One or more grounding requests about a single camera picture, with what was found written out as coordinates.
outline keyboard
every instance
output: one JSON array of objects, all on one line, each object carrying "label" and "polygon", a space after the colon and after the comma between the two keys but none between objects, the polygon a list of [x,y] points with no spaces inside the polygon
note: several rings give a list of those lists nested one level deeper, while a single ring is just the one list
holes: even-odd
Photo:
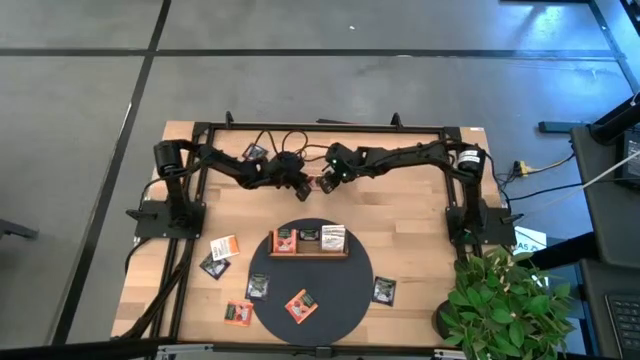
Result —
[{"label": "keyboard", "polygon": [[609,315],[623,359],[640,359],[640,295],[607,295]]}]

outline black plant pot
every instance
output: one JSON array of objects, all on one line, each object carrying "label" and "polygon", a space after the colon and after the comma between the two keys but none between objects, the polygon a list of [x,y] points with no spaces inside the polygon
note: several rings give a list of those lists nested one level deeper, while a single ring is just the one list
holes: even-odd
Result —
[{"label": "black plant pot", "polygon": [[449,303],[449,300],[440,304],[431,317],[433,327],[436,329],[438,335],[440,335],[443,339],[446,339],[451,335],[449,334],[449,327],[444,322],[444,320],[442,320],[442,316],[440,316],[442,312],[446,313],[447,315],[451,313],[451,303]]}]

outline orange label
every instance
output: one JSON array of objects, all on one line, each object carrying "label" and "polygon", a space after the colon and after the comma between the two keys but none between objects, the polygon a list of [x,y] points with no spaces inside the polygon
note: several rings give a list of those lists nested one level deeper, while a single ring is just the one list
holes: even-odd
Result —
[{"label": "orange label", "polygon": [[296,229],[276,229],[273,231],[274,253],[296,253]]},{"label": "orange label", "polygon": [[249,326],[253,304],[246,301],[230,300],[224,313],[224,323],[239,326]]},{"label": "orange label", "polygon": [[284,308],[289,311],[289,314],[293,316],[296,323],[300,324],[318,308],[318,304],[316,304],[311,295],[307,293],[307,290],[302,289]]},{"label": "orange label", "polygon": [[240,248],[238,247],[238,240],[235,235],[229,235],[211,241],[211,256],[213,256],[213,261],[222,260],[238,254],[240,254]]}]

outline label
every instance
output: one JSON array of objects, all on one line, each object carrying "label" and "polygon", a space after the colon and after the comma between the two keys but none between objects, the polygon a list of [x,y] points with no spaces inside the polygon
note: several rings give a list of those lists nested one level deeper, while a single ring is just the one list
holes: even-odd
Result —
[{"label": "label", "polygon": [[458,160],[458,163],[465,162],[465,161],[473,161],[473,162],[479,164],[480,163],[480,158],[477,157],[477,156],[470,156],[470,155],[461,156],[460,160]]},{"label": "label", "polygon": [[461,152],[460,156],[478,156],[478,150],[466,150]]},{"label": "label", "polygon": [[213,261],[222,260],[229,256],[240,254],[238,240],[234,235],[226,236],[211,241],[211,255]]}]

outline black desk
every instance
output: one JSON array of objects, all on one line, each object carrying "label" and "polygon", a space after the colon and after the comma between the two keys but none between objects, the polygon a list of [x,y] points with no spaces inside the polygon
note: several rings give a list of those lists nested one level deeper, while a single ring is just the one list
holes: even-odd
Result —
[{"label": "black desk", "polygon": [[596,351],[600,356],[619,359],[605,295],[640,293],[640,270],[585,259],[580,260],[580,271],[591,319],[590,327],[596,337]]},{"label": "black desk", "polygon": [[[586,127],[571,129],[573,149],[583,182],[616,163],[616,147],[593,141]],[[603,179],[613,179],[613,172]],[[531,258],[541,269],[600,260],[640,269],[640,191],[615,183],[596,183],[585,190],[593,232],[540,250]]]},{"label": "black desk", "polygon": [[[582,181],[595,178],[616,163],[615,146],[599,145],[586,127],[573,128],[571,139]],[[605,179],[613,179],[613,173]],[[640,191],[604,183],[589,186],[585,196],[600,260],[640,268]]]}]

